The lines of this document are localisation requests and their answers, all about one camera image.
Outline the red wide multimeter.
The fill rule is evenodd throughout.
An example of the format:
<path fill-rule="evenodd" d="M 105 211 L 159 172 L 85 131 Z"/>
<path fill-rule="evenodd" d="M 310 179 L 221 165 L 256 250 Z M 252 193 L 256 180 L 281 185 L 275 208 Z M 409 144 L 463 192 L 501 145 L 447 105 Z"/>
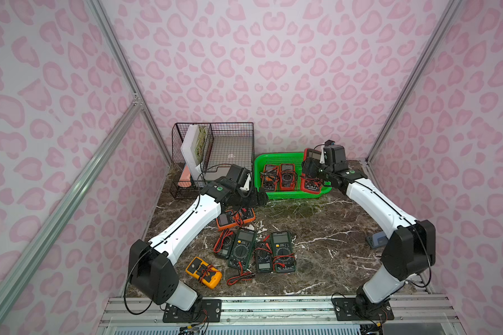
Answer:
<path fill-rule="evenodd" d="M 303 192 L 318 195 L 321 193 L 323 182 L 315 177 L 316 166 L 320 165 L 321 152 L 315 149 L 305 149 L 300 176 L 300 189 Z"/>

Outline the orange wide multimeter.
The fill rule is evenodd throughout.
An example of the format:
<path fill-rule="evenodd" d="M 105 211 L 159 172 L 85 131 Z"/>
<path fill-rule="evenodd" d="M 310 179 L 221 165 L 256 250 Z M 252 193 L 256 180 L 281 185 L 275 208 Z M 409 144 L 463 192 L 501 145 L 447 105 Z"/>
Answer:
<path fill-rule="evenodd" d="M 246 226 L 256 220 L 252 207 L 243 207 L 238 211 L 228 210 L 220 214 L 215 222 L 219 231 Z"/>

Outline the orange multimeter tall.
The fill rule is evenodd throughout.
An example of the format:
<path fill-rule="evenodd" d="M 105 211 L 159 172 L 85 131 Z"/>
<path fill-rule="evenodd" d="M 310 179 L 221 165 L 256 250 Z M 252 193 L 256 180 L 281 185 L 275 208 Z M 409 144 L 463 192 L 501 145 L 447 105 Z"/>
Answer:
<path fill-rule="evenodd" d="M 266 192 L 275 192 L 279 184 L 279 166 L 266 164 L 261 173 L 261 187 Z"/>

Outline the red small Delixi multimeter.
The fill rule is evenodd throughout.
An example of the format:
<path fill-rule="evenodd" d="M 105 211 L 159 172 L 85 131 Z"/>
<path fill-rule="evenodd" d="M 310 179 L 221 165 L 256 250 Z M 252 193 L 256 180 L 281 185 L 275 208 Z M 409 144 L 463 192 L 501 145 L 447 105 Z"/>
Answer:
<path fill-rule="evenodd" d="M 281 191 L 294 191 L 298 181 L 298 174 L 294 164 L 282 164 L 279 172 L 279 185 Z"/>

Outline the black wire desk organizer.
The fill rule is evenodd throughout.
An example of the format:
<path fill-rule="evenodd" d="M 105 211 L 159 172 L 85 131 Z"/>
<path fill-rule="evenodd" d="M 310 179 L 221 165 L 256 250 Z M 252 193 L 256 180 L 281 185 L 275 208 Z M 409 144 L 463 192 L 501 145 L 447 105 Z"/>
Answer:
<path fill-rule="evenodd" d="M 172 163 L 170 194 L 175 199 L 194 199 L 200 188 L 225 176 L 232 165 L 253 171 L 254 124 L 176 123 Z"/>

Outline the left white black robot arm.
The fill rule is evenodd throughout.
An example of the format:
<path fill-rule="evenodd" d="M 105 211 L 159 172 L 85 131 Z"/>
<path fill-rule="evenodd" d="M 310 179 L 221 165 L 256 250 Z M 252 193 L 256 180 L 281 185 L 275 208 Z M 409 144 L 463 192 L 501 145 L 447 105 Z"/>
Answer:
<path fill-rule="evenodd" d="M 126 284 L 132 285 L 156 305 L 170 304 L 195 311 L 199 294 L 181 282 L 175 264 L 183 251 L 227 207 L 265 205 L 268 196 L 258 191 L 250 170 L 229 167 L 224 177 L 209 181 L 192 205 L 162 233 L 150 241 L 137 240 L 130 248 Z"/>

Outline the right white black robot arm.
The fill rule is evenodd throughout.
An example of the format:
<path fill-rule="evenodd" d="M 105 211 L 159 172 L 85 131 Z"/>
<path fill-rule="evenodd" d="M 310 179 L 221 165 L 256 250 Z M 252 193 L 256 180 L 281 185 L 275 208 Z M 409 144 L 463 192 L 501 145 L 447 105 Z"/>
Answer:
<path fill-rule="evenodd" d="M 340 190 L 359 204 L 386 235 L 381 267 L 356 293 L 356 306 L 362 314 L 384 305 L 413 276 L 431 270 L 436 262 L 435 226 L 406 213 L 364 173 L 351 169 L 342 145 L 329 140 L 316 149 L 306 149 L 302 175 Z"/>

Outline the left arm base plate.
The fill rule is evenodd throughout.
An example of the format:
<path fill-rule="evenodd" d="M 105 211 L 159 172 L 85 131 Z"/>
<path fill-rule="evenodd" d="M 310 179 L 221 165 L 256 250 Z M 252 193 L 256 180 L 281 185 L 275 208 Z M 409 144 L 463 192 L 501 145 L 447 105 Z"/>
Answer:
<path fill-rule="evenodd" d="M 201 299 L 197 300 L 189 310 L 182 310 L 169 304 L 164 309 L 163 323 L 197 323 L 219 322 L 222 312 L 222 300 Z"/>

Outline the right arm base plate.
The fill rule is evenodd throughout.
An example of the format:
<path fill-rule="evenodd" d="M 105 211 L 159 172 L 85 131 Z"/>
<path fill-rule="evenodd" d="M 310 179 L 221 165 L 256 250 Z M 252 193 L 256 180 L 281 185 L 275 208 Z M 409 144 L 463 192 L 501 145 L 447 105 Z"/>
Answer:
<path fill-rule="evenodd" d="M 373 304 L 364 296 L 332 297 L 331 302 L 337 321 L 387 322 L 395 319 L 389 299 Z"/>

